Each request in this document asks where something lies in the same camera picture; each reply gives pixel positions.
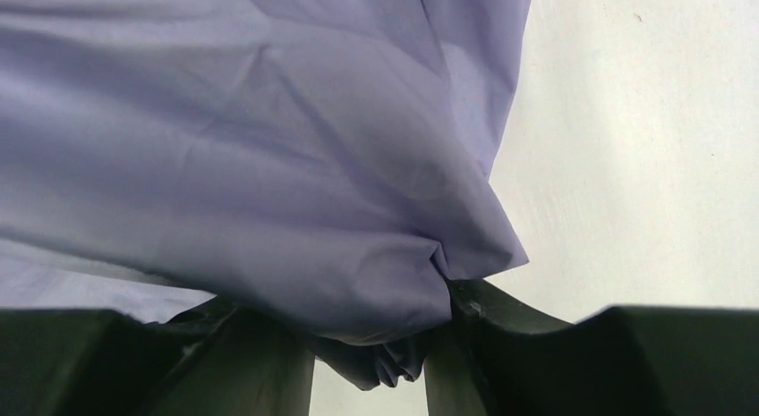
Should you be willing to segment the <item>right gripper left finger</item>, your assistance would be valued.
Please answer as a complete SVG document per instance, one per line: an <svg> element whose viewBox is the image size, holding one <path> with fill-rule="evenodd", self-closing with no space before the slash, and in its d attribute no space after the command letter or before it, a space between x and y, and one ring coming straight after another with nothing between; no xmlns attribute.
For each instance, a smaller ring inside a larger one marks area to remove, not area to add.
<svg viewBox="0 0 759 416"><path fill-rule="evenodd" d="M1 312L4 415L306 415L313 369L286 327L220 299L166 323Z"/></svg>

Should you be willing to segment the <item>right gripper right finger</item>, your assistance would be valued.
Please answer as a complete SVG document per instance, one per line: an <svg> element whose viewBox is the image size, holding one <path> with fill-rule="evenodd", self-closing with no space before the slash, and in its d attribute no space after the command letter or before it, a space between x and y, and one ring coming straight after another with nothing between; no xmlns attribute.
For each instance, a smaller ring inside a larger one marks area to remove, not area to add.
<svg viewBox="0 0 759 416"><path fill-rule="evenodd" d="M613 306L578 324L485 281L449 286L431 415L755 415L756 310Z"/></svg>

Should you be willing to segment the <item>lavender folding umbrella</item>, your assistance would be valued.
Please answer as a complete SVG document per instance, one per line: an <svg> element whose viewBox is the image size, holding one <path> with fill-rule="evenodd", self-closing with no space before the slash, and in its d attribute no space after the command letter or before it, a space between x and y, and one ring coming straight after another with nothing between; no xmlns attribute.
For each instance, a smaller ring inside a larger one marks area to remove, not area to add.
<svg viewBox="0 0 759 416"><path fill-rule="evenodd" d="M531 0L1 0L1 303L210 294L363 390L528 258L489 183Z"/></svg>

